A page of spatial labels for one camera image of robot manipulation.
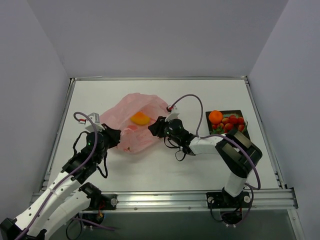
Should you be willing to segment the pink plastic bag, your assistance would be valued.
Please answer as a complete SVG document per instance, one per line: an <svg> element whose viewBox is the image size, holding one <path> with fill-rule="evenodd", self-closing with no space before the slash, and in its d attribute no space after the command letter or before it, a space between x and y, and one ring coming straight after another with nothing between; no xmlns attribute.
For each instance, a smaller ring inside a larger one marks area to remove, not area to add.
<svg viewBox="0 0 320 240"><path fill-rule="evenodd" d="M137 154L156 144L159 138L153 136L148 127L158 117L166 117L168 104L157 95L130 93L119 103L100 115L100 122L108 127L121 130L120 143L117 149L129 154ZM147 117L145 124L132 121L137 113Z"/></svg>

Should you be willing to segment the yellow fake fruit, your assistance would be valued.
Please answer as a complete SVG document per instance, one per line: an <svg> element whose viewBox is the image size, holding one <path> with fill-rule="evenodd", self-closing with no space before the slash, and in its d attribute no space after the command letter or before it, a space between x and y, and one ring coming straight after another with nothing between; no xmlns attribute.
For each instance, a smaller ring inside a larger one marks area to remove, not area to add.
<svg viewBox="0 0 320 240"><path fill-rule="evenodd" d="M145 115L143 112L139 111L137 112L136 114L134 114L130 120L136 124L136 125L139 125L139 126L145 126L145 125L148 125L151 121L151 119Z"/></svg>

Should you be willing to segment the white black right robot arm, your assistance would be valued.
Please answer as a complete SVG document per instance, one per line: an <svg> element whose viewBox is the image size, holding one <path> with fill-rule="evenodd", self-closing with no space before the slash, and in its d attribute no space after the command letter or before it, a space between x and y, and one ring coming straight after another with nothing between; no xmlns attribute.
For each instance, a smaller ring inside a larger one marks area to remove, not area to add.
<svg viewBox="0 0 320 240"><path fill-rule="evenodd" d="M223 190L232 198L238 197L245 186L251 190L261 189L257 164L263 153L236 128L226 134L197 136L187 131L180 119L166 120L164 116L160 116L148 130L154 137L162 138L165 142L173 141L170 148L178 149L184 157L219 155L230 170Z"/></svg>

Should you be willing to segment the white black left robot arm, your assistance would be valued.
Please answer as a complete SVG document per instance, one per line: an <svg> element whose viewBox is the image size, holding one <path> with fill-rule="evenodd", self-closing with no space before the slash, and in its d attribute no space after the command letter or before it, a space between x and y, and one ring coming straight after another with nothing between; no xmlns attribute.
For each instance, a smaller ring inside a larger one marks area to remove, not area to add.
<svg viewBox="0 0 320 240"><path fill-rule="evenodd" d="M86 145L62 167L50 186L31 206L14 219L0 224L4 240L47 240L76 214L84 210L114 210L115 194L104 196L88 182L88 178L105 163L108 149L120 143L121 131L106 124L97 124L97 132L84 131Z"/></svg>

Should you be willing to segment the small cherry sprig with leaves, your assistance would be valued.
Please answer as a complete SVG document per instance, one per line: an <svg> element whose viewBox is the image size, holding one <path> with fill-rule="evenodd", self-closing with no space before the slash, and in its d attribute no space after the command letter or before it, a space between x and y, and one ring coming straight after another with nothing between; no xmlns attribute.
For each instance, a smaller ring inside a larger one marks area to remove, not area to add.
<svg viewBox="0 0 320 240"><path fill-rule="evenodd" d="M212 134L223 134L225 132L224 124L221 122L219 124L212 124Z"/></svg>

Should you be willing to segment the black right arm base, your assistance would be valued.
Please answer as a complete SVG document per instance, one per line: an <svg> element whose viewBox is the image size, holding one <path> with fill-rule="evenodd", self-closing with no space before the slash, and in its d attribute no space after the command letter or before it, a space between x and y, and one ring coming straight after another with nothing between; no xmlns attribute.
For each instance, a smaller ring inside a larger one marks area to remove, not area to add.
<svg viewBox="0 0 320 240"><path fill-rule="evenodd" d="M226 191L212 191L206 193L207 207L210 209L240 209L248 208L251 197L248 192L242 191L238 196L232 197Z"/></svg>

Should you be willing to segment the red fake berry cluster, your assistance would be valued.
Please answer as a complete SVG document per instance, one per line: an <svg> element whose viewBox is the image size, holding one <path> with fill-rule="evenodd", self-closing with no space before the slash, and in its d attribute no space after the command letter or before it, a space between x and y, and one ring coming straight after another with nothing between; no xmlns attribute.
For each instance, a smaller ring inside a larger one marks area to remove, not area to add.
<svg viewBox="0 0 320 240"><path fill-rule="evenodd" d="M225 116L222 119L224 124L224 133L228 133L232 129L237 129L241 133L244 133L248 130L248 121L243 116L230 115Z"/></svg>

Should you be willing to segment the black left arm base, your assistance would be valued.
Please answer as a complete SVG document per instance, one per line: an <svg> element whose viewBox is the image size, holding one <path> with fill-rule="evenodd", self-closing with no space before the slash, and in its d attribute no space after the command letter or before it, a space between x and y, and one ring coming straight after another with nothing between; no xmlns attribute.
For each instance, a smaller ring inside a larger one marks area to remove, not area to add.
<svg viewBox="0 0 320 240"><path fill-rule="evenodd" d="M100 211L115 210L118 204L118 195L114 193L101 194L95 203L95 207Z"/></svg>

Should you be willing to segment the orange fake fruit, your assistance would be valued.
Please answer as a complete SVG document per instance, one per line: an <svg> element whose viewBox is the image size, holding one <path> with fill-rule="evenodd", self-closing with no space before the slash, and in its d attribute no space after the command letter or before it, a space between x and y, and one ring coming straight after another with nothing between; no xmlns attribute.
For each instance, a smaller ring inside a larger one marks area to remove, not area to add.
<svg viewBox="0 0 320 240"><path fill-rule="evenodd" d="M213 110L208 115L208 120L215 125L218 125L223 120L223 114L218 110Z"/></svg>

